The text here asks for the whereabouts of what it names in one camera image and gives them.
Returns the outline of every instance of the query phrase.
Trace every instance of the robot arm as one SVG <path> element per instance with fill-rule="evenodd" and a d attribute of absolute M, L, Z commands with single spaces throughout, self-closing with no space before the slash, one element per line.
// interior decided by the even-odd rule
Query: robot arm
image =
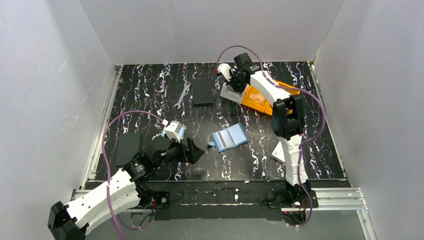
<path fill-rule="evenodd" d="M 171 161 L 195 164 L 205 153 L 191 138 L 182 139 L 184 129 L 181 123 L 172 121 L 164 129 L 163 136 L 155 138 L 145 150 L 140 149 L 140 135 L 140 142 L 135 144 L 138 149 L 131 149 L 131 154 L 136 153 L 132 159 L 116 161 L 119 170 L 111 177 L 109 185 L 110 200 L 116 215 L 152 199 L 154 193 L 148 191 L 144 184 L 155 176 L 158 167 Z M 128 138 L 128 134 L 119 137 L 119 141 L 125 139 L 134 141 Z M 107 186 L 108 182 L 105 181 L 78 199 L 66 204 L 60 201 L 54 204 L 47 225 L 53 237 L 56 240 L 83 240 L 93 229 L 110 219 L 112 215 L 107 201 Z M 158 208 L 167 208 L 169 198 L 165 202 L 159 199 L 159 202 L 161 204 L 158 204 Z"/>
<path fill-rule="evenodd" d="M 226 88 L 235 93 L 244 94 L 249 85 L 256 88 L 272 105 L 272 130 L 278 138 L 278 145 L 273 151 L 277 155 L 283 154 L 286 163 L 286 201 L 289 203 L 304 201 L 305 192 L 300 185 L 311 192 L 308 176 L 305 172 L 304 161 L 299 160 L 299 146 L 305 125 L 303 112 L 303 98 L 300 95 L 291 95 L 289 92 L 277 88 L 266 71 L 262 71 L 257 63 L 253 63 L 247 53 L 234 58 L 235 67 L 222 63 L 217 68 L 218 75 L 226 79 Z"/>

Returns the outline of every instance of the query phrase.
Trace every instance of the gray wall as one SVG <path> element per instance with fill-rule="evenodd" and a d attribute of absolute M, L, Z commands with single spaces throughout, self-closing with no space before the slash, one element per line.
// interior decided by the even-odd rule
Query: gray wall
<path fill-rule="evenodd" d="M 264 61 L 313 61 L 343 1 L 80 0 L 115 65 L 216 62 L 230 45 Z"/>
<path fill-rule="evenodd" d="M 114 66 L 78 1 L 0 3 L 0 239 L 53 239 L 78 188 Z"/>
<path fill-rule="evenodd" d="M 316 58 L 347 177 L 377 238 L 422 239 L 424 2 L 346 0 Z"/>

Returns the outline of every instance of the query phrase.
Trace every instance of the metal wrench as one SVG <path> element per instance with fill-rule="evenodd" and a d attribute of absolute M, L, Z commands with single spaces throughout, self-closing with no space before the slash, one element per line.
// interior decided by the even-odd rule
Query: metal wrench
<path fill-rule="evenodd" d="M 175 103 L 175 105 L 173 106 L 176 109 L 180 109 L 181 108 L 181 101 L 183 100 L 184 95 L 186 94 L 187 89 L 190 87 L 191 83 L 189 83 L 188 81 L 186 81 L 184 83 L 184 89 L 182 90 L 181 96 L 179 96 L 178 102 Z"/>

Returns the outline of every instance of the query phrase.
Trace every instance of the gray floor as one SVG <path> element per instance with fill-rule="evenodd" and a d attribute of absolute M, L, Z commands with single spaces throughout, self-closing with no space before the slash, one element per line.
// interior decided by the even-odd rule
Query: gray floor
<path fill-rule="evenodd" d="M 121 213 L 130 223 L 129 213 Z M 139 218 L 133 217 L 136 224 Z M 364 240 L 356 211 L 314 211 L 299 230 L 262 219 L 180 219 L 155 221 L 143 231 L 123 228 L 128 240 Z M 110 220 L 91 232 L 87 240 L 118 240 Z"/>

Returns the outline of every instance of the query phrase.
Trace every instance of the table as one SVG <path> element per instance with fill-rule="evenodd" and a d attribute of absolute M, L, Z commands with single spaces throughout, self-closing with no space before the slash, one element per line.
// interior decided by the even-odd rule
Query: table
<path fill-rule="evenodd" d="M 185 136 L 193 137 L 198 146 L 206 150 L 195 165 L 173 162 L 162 166 L 152 181 L 283 180 L 285 164 L 271 158 L 278 142 L 271 128 L 271 116 L 221 98 L 224 77 L 216 76 L 215 66 L 215 63 L 124 65 L 111 119 L 129 110 L 150 111 L 162 119 L 176 120 L 186 125 Z M 267 62 L 264 67 L 274 79 L 317 94 L 307 62 Z M 185 81 L 205 79 L 214 86 L 213 106 L 193 107 L 193 89 L 190 89 L 181 108 L 174 108 Z M 322 115 L 311 97 L 303 97 L 306 123 L 303 139 L 309 139 L 318 132 Z M 211 133 L 239 122 L 247 131 L 249 143 L 222 153 L 215 148 L 207 148 Z M 142 133 L 145 136 L 144 145 L 147 146 L 147 142 L 162 129 L 154 118 L 147 115 L 127 115 L 115 123 L 106 139 L 106 154 L 112 166 L 112 175 L 117 171 L 114 163 L 120 134 Z M 345 178 L 328 127 L 314 143 L 303 147 L 303 155 L 310 179 Z M 95 180 L 106 179 L 106 164 L 100 155 Z"/>

